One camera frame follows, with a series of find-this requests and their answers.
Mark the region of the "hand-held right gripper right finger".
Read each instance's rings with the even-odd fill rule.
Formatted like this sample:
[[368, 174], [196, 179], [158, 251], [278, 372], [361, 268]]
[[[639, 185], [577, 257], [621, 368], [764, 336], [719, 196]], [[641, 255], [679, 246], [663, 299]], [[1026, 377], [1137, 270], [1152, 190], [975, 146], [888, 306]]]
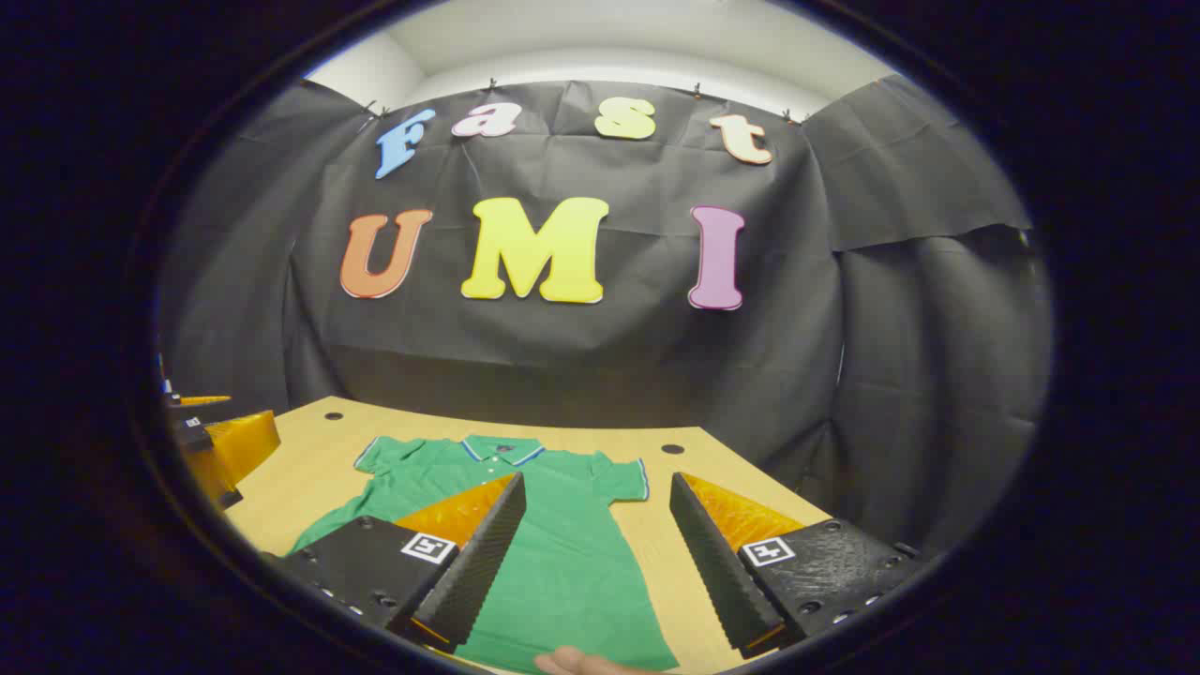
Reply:
[[752, 658], [856, 619], [918, 571], [914, 546], [842, 518], [802, 524], [686, 472], [668, 508], [728, 645]]

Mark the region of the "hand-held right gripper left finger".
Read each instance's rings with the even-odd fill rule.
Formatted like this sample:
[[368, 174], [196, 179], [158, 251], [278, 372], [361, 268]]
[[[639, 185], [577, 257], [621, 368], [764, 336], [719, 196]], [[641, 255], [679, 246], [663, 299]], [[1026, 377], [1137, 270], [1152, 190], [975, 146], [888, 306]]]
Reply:
[[526, 504], [516, 472], [412, 516], [352, 518], [268, 561], [362, 625], [454, 653], [472, 635]]

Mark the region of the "green T-shirt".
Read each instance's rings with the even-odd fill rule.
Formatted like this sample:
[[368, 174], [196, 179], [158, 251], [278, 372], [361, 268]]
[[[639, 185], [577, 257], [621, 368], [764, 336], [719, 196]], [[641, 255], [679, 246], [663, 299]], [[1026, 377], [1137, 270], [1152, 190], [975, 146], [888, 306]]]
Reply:
[[317, 518], [302, 548], [358, 516], [398, 520], [467, 488], [506, 474], [524, 478], [527, 507], [514, 543], [458, 653], [486, 667], [535, 674], [534, 659], [563, 646], [626, 667], [668, 670], [638, 561], [612, 516], [613, 503], [643, 503], [641, 460], [551, 450], [538, 440], [394, 440], [379, 436], [356, 458], [364, 492]]

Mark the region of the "black backdrop cloth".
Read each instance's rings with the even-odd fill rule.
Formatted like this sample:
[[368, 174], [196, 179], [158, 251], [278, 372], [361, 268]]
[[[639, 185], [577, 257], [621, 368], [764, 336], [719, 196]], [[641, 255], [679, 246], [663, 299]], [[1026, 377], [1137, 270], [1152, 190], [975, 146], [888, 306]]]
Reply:
[[919, 548], [998, 503], [1052, 351], [1028, 215], [896, 76], [799, 125], [632, 82], [376, 119], [298, 85], [194, 184], [160, 321], [176, 384], [241, 410], [704, 428]]

